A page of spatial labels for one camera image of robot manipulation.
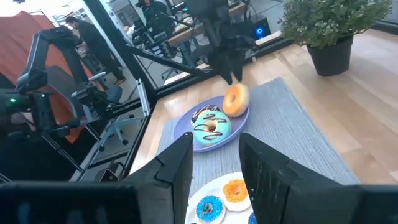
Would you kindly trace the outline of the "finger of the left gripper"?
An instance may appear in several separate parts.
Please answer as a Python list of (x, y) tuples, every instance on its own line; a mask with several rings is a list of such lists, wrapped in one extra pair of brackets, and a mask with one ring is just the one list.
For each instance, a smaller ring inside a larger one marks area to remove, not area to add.
[(231, 77), (231, 71), (227, 61), (219, 60), (218, 70), (220, 72), (220, 76), (227, 82), (227, 84), (231, 85), (233, 83), (233, 79)]
[(233, 63), (233, 73), (236, 79), (241, 82), (243, 79), (243, 62), (244, 62), (244, 54), (236, 54), (232, 58)]

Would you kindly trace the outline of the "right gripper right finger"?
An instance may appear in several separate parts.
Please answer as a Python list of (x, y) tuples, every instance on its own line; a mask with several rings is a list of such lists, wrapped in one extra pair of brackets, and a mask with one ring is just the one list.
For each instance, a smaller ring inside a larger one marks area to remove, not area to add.
[(339, 183), (311, 170), (248, 133), (239, 156), (258, 224), (331, 224), (341, 209), (333, 191)]

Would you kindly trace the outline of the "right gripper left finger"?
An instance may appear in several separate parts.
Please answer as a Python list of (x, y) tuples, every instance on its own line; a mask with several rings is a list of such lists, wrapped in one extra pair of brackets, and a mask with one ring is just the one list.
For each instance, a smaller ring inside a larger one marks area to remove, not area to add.
[(123, 180), (132, 190), (123, 224), (184, 224), (193, 172), (193, 134), (184, 133)]

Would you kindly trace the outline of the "orange glazed donut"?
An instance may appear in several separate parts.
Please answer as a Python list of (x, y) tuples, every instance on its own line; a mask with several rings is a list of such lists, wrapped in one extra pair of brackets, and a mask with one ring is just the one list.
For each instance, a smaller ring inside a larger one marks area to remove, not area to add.
[(237, 118), (246, 111), (249, 100), (249, 88), (246, 85), (233, 85), (224, 95), (223, 112), (230, 118)]

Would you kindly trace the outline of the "small cream bowl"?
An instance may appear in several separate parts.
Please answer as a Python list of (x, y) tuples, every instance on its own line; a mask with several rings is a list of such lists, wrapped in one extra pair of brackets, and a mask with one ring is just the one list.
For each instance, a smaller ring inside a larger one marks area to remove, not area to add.
[(241, 212), (251, 206), (243, 179), (230, 180), (223, 187), (223, 200), (228, 210)]

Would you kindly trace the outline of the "small blue sprinkled donut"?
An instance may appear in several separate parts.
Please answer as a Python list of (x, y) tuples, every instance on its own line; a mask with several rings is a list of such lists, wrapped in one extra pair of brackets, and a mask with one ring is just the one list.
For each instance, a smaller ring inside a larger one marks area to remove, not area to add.
[(195, 213), (201, 224), (220, 224), (226, 214), (226, 207), (220, 197), (207, 195), (197, 203)]

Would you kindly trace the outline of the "chocolate donut white stripes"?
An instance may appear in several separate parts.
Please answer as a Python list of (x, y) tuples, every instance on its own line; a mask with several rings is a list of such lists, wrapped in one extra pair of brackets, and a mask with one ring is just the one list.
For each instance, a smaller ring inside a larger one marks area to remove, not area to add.
[(191, 117), (191, 124), (194, 125), (194, 123), (197, 120), (197, 118), (199, 117), (199, 115), (201, 115), (205, 111), (221, 111), (221, 110), (216, 105), (206, 105), (206, 106), (202, 107), (201, 109), (196, 110), (196, 112), (193, 113), (193, 115)]

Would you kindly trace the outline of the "teal donut chocolate drizzle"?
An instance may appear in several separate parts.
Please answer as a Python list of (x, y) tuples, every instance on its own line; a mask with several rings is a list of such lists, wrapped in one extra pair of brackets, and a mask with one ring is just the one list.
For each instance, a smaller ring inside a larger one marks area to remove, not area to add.
[(203, 146), (217, 144), (232, 132), (230, 119), (220, 111), (204, 111), (193, 125), (193, 137)]

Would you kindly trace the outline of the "purple plate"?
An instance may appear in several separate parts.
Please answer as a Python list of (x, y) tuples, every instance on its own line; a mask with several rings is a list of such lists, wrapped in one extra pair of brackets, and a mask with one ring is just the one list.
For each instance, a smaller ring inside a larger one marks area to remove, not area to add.
[[(191, 117), (193, 116), (194, 112), (203, 108), (206, 105), (215, 105), (218, 106), (219, 109), (222, 109), (224, 96), (216, 96), (213, 98), (209, 98), (191, 109), (189, 109), (177, 122), (176, 127), (174, 127), (174, 140), (178, 139), (181, 135), (185, 132), (193, 132), (193, 126), (191, 123)], [(209, 146), (205, 146), (200, 144), (196, 139), (193, 140), (193, 151), (194, 152), (207, 152), (215, 150), (225, 144), (231, 142), (245, 127), (250, 114), (250, 109), (247, 108), (245, 112), (237, 118), (231, 118), (232, 124), (232, 133), (224, 140), (219, 143), (212, 144)]]

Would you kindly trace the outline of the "black computer blue light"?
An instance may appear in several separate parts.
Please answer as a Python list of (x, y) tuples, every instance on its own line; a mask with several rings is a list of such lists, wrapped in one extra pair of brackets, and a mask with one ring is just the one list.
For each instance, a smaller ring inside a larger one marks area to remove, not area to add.
[(259, 40), (271, 35), (271, 28), (269, 27), (267, 17), (252, 16), (250, 21), (248, 30), (251, 37)]

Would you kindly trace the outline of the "white plate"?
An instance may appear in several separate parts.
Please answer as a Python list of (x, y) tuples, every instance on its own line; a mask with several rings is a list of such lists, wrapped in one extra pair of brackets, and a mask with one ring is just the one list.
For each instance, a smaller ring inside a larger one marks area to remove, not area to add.
[[(204, 185), (198, 190), (188, 201), (187, 213), (185, 217), (185, 224), (201, 224), (199, 223), (195, 209), (197, 203), (207, 195), (215, 195), (223, 200), (223, 187), (230, 180), (243, 179), (241, 172), (235, 172), (219, 177)], [(250, 206), (248, 209), (241, 212), (233, 212), (226, 207), (226, 214), (220, 224), (248, 224), (248, 218), (252, 214), (253, 209)]]

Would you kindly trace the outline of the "wooden background table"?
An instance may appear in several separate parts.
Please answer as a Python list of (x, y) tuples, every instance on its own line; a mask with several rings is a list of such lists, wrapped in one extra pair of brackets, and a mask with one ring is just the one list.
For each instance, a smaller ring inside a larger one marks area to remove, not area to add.
[[(244, 10), (245, 10), (245, 3), (240, 2), (238, 3), (234, 3), (233, 7), (229, 8), (229, 14), (231, 17), (233, 16), (241, 16), (244, 14)], [(202, 23), (199, 23), (197, 25), (195, 25), (193, 28), (186, 28), (183, 31), (178, 31), (176, 34), (173, 34), (171, 36), (171, 38), (168, 40), (169, 44), (171, 46), (177, 46), (182, 42), (185, 42), (187, 40), (192, 39), (193, 37), (196, 37), (200, 34), (204, 34), (205, 33), (205, 29), (203, 27)]]

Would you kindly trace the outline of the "grey woven placemat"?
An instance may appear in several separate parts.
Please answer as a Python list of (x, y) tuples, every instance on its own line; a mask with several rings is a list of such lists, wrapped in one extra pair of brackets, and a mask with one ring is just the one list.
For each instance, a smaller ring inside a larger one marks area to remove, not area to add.
[[(360, 181), (315, 126), (283, 79), (276, 78), (250, 91), (249, 114), (242, 131), (272, 146), (296, 162), (341, 184)], [(193, 156), (190, 195), (226, 174), (241, 170), (239, 136)]]

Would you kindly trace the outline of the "green potted plant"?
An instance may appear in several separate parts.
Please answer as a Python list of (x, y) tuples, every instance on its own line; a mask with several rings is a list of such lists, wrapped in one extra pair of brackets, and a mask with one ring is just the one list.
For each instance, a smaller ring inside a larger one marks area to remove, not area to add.
[(285, 0), (281, 36), (306, 46), (319, 75), (339, 75), (349, 69), (354, 36), (390, 14), (392, 2)]

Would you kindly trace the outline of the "silver frame bracket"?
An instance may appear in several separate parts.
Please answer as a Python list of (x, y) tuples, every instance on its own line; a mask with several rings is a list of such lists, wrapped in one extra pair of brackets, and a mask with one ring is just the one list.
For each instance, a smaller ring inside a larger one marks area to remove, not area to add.
[(137, 84), (137, 90), (139, 93), (139, 98), (141, 102), (141, 108), (144, 116), (149, 116), (150, 115), (150, 107), (149, 107), (149, 101), (147, 99), (147, 94), (145, 90), (145, 86), (142, 83), (141, 79), (136, 80)]

